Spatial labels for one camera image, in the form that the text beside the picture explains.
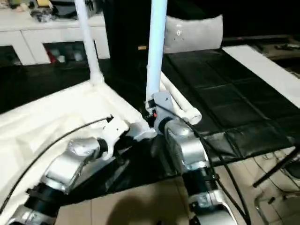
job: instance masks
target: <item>white cabinet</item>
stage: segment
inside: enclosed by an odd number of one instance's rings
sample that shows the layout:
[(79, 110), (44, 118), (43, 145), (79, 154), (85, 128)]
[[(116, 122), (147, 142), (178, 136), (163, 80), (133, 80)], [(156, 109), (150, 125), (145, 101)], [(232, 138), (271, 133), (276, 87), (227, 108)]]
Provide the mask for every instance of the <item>white cabinet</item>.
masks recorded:
[[(90, 31), (95, 42), (98, 58), (109, 58), (110, 56), (105, 27), (91, 27)], [(78, 42), (83, 40), (80, 28), (23, 30), (22, 34), (37, 64), (50, 63), (50, 59), (45, 48), (46, 44)]]
[(22, 36), (22, 33), (19, 30), (0, 32), (0, 49), (1, 46), (13, 47), (22, 65), (36, 63)]
[[(92, 16), (88, 19), (88, 24), (98, 58), (109, 58), (104, 15)], [(10, 9), (2, 9), (0, 10), (0, 50), (1, 46), (6, 46), (2, 48), (4, 55), (6, 55), (5, 51), (13, 52), (14, 58), (18, 58), (23, 65), (59, 60), (57, 55), (52, 57), (49, 54), (49, 49), (61, 51), (58, 56), (65, 57), (65, 62), (75, 58), (86, 60), (83, 35), (78, 20), (57, 19), (40, 23), (34, 20), (29, 12), (16, 13)]]

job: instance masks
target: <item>shelf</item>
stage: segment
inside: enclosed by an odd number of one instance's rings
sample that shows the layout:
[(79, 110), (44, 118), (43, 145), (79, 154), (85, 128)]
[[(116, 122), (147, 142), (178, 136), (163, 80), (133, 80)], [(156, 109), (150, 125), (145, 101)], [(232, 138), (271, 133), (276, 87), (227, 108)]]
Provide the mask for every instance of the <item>shelf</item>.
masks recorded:
[[(104, 27), (104, 15), (97, 14), (89, 19), (89, 26)], [(0, 9), (0, 32), (14, 30), (44, 30), (57, 28), (77, 28), (78, 20), (58, 19), (47, 23), (40, 23), (33, 19), (29, 12), (17, 13), (11, 9)]]

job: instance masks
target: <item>cable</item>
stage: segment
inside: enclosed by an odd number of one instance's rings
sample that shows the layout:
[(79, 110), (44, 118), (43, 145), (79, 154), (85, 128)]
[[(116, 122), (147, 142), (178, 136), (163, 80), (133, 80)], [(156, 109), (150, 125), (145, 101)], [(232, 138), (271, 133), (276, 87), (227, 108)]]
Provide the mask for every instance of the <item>cable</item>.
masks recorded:
[(26, 167), (26, 169), (23, 171), (23, 173), (19, 176), (18, 180), (16, 181), (16, 183), (14, 184), (14, 186), (12, 187), (12, 189), (10, 190), (9, 194), (7, 195), (6, 199), (4, 200), (1, 208), (0, 208), (0, 215), (2, 214), (2, 212), (4, 211), (6, 205), (8, 204), (8, 201), (10, 200), (12, 194), (14, 193), (16, 187), (19, 185), (19, 183), (21, 182), (21, 180), (23, 179), (23, 177), (25, 176), (25, 174), (28, 172), (28, 170), (42, 157), (42, 155), (48, 151), (53, 145), (55, 145), (57, 142), (59, 142), (61, 139), (65, 138), (66, 136), (76, 132), (77, 130), (80, 130), (82, 128), (85, 128), (85, 127), (88, 127), (89, 125), (92, 125), (94, 123), (98, 123), (98, 122), (101, 122), (101, 121), (104, 121), (104, 120), (109, 120), (111, 119), (111, 117), (106, 117), (106, 118), (103, 118), (103, 119), (99, 119), (99, 120), (95, 120), (95, 121), (92, 121), (90, 123), (86, 123), (86, 124), (83, 124), (82, 126), (80, 127), (77, 127), (67, 133), (65, 133), (64, 135), (60, 136), (59, 138), (57, 138), (54, 142), (52, 142), (51, 144), (49, 144), (44, 150), (42, 150), (38, 156)]
[[(220, 180), (217, 180), (217, 182), (218, 182), (219, 185), (221, 184), (220, 187), (223, 189), (224, 193), (227, 195), (227, 197), (230, 199), (230, 201), (234, 204), (234, 206), (236, 207), (236, 209), (239, 211), (239, 213), (241, 214), (241, 216), (242, 216), (243, 219), (245, 220), (246, 224), (247, 224), (247, 225), (250, 225), (250, 224), (251, 224), (251, 219), (250, 219), (249, 210), (248, 210), (247, 205), (246, 205), (246, 203), (245, 203), (245, 199), (244, 199), (243, 195), (241, 194), (240, 188), (239, 188), (239, 186), (238, 186), (238, 184), (237, 184), (237, 182), (236, 182), (236, 180), (235, 180), (235, 178), (234, 178), (234, 176), (233, 176), (231, 170), (229, 169), (227, 163), (224, 161), (224, 159), (223, 159), (223, 157), (220, 155), (220, 153), (219, 153), (219, 152), (218, 152), (218, 151), (217, 151), (217, 150), (216, 150), (216, 149), (215, 149), (208, 141), (206, 141), (206, 140), (202, 137), (202, 135), (195, 129), (195, 127), (194, 127), (192, 124), (190, 124), (189, 122), (186, 122), (184, 119), (182, 119), (180, 116), (178, 116), (177, 114), (175, 114), (175, 113), (172, 112), (171, 110), (169, 110), (169, 109), (167, 109), (167, 108), (165, 108), (165, 107), (163, 107), (163, 106), (161, 106), (161, 105), (159, 105), (159, 104), (156, 104), (156, 103), (155, 103), (155, 105), (158, 106), (158, 107), (160, 107), (161, 109), (165, 110), (166, 112), (172, 114), (173, 116), (179, 118), (179, 119), (180, 119), (181, 121), (183, 121), (184, 123), (186, 123), (186, 124), (193, 130), (193, 132), (196, 134), (196, 136), (198, 136), (198, 137), (200, 138), (200, 141), (201, 141), (202, 143), (205, 143), (205, 144), (206, 144), (206, 145), (207, 145), (207, 146), (208, 146), (208, 147), (209, 147), (209, 148), (210, 148), (210, 149), (218, 156), (218, 158), (220, 159), (222, 165), (225, 167), (225, 169), (226, 169), (226, 171), (227, 171), (227, 173), (228, 173), (230, 179), (232, 180), (232, 183), (233, 183), (233, 185), (234, 185), (234, 188), (235, 188), (236, 192), (238, 193), (238, 196), (239, 196), (240, 201), (241, 201), (241, 203), (242, 203), (244, 212), (242, 211), (242, 209), (240, 208), (240, 206), (236, 203), (236, 201), (232, 198), (232, 196), (229, 194), (229, 192), (225, 189), (225, 187), (224, 187), (224, 185), (221, 183), (221, 181), (220, 181)], [(210, 162), (210, 164), (211, 164), (211, 166), (212, 166), (212, 169), (213, 169), (213, 171), (214, 171), (214, 173), (215, 173), (215, 170), (214, 170), (214, 168), (213, 168), (213, 164), (212, 164), (211, 158), (210, 158), (210, 157), (208, 157), (208, 158), (209, 158), (209, 162)]]

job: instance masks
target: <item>tiled floor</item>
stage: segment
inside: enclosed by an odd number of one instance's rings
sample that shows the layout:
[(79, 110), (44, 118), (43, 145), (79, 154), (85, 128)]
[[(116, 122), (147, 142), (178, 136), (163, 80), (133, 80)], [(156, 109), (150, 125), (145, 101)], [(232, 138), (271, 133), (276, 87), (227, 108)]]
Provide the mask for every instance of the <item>tiled floor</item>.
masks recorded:
[[(290, 151), (278, 151), (275, 155), (281, 159)], [(291, 198), (283, 202), (279, 189), (275, 187), (283, 190), (298, 189), (282, 172), (274, 174), (271, 180), (265, 181), (258, 188), (252, 187), (253, 182), (276, 163), (275, 155), (250, 158), (229, 166), (245, 198), (253, 225), (263, 225), (254, 206), (254, 199), (258, 195), (262, 196), (260, 207), (269, 224), (297, 225), (300, 221), (300, 199)], [(217, 173), (241, 205), (225, 168), (218, 167)], [(268, 204), (271, 197), (275, 197), (275, 201)], [(158, 221), (166, 225), (188, 225), (190, 213), (187, 201), (182, 179), (175, 178), (64, 207), (60, 211), (57, 225), (155, 225)], [(244, 225), (231, 202), (229, 205), (239, 225)]]

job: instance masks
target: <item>black stand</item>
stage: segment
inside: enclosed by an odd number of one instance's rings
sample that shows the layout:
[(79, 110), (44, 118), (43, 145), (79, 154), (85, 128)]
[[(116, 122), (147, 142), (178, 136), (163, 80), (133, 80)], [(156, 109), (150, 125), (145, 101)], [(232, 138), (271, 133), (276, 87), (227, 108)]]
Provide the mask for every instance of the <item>black stand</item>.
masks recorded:
[(277, 163), (277, 165), (274, 166), (269, 172), (267, 172), (257, 182), (255, 182), (253, 184), (253, 187), (256, 188), (265, 180), (267, 180), (270, 176), (272, 176), (274, 173), (276, 173), (278, 170), (284, 167), (287, 163), (289, 163), (293, 158), (295, 158), (298, 155), (299, 151), (300, 151), (300, 147), (296, 146), (296, 148), (290, 154), (288, 154), (283, 160)]

